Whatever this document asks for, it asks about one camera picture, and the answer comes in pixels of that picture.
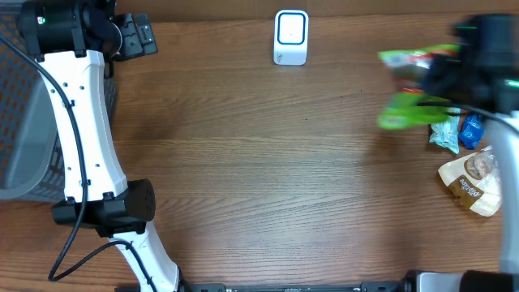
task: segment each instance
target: black motor joint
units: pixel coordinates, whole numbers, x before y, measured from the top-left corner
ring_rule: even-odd
[[[114,0],[28,1],[19,14],[19,34],[28,55],[38,62],[45,54],[62,51],[82,58],[95,50],[106,61],[156,53],[148,16],[137,15],[137,24],[130,14],[115,15],[114,8]]]
[[[476,15],[457,24],[459,52],[435,56],[426,93],[488,110],[519,110],[519,17]]]

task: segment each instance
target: blue packet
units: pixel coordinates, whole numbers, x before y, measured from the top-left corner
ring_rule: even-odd
[[[459,114],[460,109],[449,108],[449,113]],[[460,116],[449,116],[447,121],[431,124],[432,135],[429,143],[436,143],[443,148],[450,149],[458,154],[460,146],[457,143],[457,125],[460,122]]]
[[[479,114],[470,114],[463,122],[459,137],[467,149],[474,150],[478,147],[483,134],[485,134],[483,117]]]

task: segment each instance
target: chip bag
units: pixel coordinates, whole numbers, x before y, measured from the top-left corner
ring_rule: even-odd
[[[420,101],[445,101],[439,97],[425,97],[421,92],[399,92],[378,117],[379,127],[385,130],[402,130],[408,127],[445,122],[445,108],[416,106]]]
[[[490,147],[449,162],[438,173],[461,205],[485,217],[499,210],[500,175]]]

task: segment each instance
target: white snack bag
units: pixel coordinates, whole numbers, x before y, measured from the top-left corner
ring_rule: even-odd
[[[485,217],[499,210],[500,176],[490,146],[442,165],[438,173],[456,200],[470,210]]]

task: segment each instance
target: green snack bag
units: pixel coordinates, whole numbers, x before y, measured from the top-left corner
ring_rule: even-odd
[[[435,45],[423,49],[395,50],[379,53],[379,58],[388,67],[395,79],[399,93],[379,115],[379,127],[400,130],[408,127],[445,122],[445,108],[416,106],[421,101],[446,101],[440,97],[429,97],[420,90],[420,84],[429,71],[435,54],[457,53],[457,45]]]
[[[379,127],[385,130],[401,130],[447,120],[445,108],[416,106],[420,101],[445,101],[445,99],[427,97],[420,92],[399,92],[393,96],[389,105],[379,115]]]

